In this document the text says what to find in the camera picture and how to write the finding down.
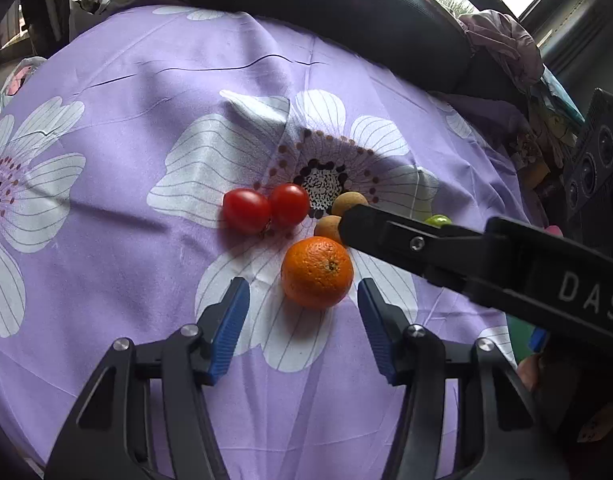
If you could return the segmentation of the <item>person's right hand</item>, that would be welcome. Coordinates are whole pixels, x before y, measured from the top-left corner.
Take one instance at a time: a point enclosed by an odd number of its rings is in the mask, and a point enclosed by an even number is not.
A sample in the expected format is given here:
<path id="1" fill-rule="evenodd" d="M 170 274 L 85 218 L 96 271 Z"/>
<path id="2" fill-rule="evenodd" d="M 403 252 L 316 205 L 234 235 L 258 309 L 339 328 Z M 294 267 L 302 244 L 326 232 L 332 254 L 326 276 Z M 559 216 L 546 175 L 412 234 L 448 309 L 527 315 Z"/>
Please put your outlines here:
<path id="1" fill-rule="evenodd" d="M 613 373 L 599 362 L 542 352 L 522 360 L 517 373 L 552 439 L 599 442 L 613 431 Z"/>

